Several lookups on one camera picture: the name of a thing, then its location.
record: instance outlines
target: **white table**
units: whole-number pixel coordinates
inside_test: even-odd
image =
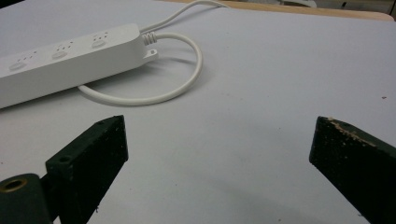
[[[0,57],[125,23],[143,27],[182,6],[28,0],[0,9]],[[317,116],[396,146],[394,22],[200,6],[160,32],[202,48],[204,70],[190,91],[124,107],[71,89],[2,109],[0,179],[45,174],[44,162],[94,122],[122,114],[131,158],[90,223],[368,223],[308,155]],[[149,96],[189,77],[189,47],[150,48],[158,61],[92,86]]]

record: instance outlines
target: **white power strip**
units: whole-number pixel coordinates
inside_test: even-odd
[[[158,58],[135,24],[0,58],[0,108],[83,85]]]

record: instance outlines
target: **wooden surface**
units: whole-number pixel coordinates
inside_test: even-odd
[[[192,0],[162,0],[162,1],[179,2],[179,3],[192,2]],[[249,10],[356,18],[356,19],[377,20],[377,21],[394,21],[394,19],[390,15],[380,12],[351,11],[351,10],[312,8],[312,7],[288,7],[288,6],[280,6],[280,5],[268,5],[268,4],[235,2],[235,1],[220,1],[220,2],[226,4],[229,7],[249,9]]]

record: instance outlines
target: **white cable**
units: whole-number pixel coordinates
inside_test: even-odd
[[[172,16],[170,16],[169,18],[167,18],[166,20],[151,24],[150,26],[144,27],[142,29],[140,29],[140,33],[144,34],[152,29],[158,28],[160,26],[165,25],[166,23],[168,23],[169,21],[171,21],[172,19],[174,19],[175,17],[177,17],[178,15],[180,15],[182,12],[184,12],[185,10],[189,9],[190,7],[196,6],[196,5],[209,5],[209,6],[214,6],[214,7],[228,7],[225,4],[222,4],[220,2],[217,1],[212,1],[212,0],[198,0],[198,1],[193,1],[189,4],[187,4],[186,6],[184,6],[181,10],[177,11],[175,14],[173,14]]]
[[[166,94],[160,95],[160,96],[155,96],[155,97],[149,97],[149,98],[138,98],[138,99],[127,99],[127,98],[120,98],[120,97],[115,97],[115,96],[110,96],[106,94],[102,94],[98,91],[94,91],[86,86],[79,86],[78,89],[84,92],[85,94],[91,96],[94,99],[108,102],[111,104],[115,105],[153,105],[153,104],[158,104],[167,100],[170,100],[172,98],[175,98],[185,92],[192,84],[195,82],[195,80],[198,78],[198,76],[201,74],[202,70],[202,64],[203,64],[203,57],[202,57],[202,52],[199,49],[198,45],[188,37],[184,35],[179,35],[179,34],[173,34],[173,33],[163,33],[159,35],[155,35],[154,33],[150,33],[147,35],[142,35],[143,38],[145,39],[145,43],[151,44],[155,43],[157,39],[176,39],[183,41],[190,45],[192,49],[195,51],[195,55],[197,58],[197,64],[195,66],[195,70],[192,73],[191,78],[184,83],[181,87],[177,88],[174,91],[170,91]]]

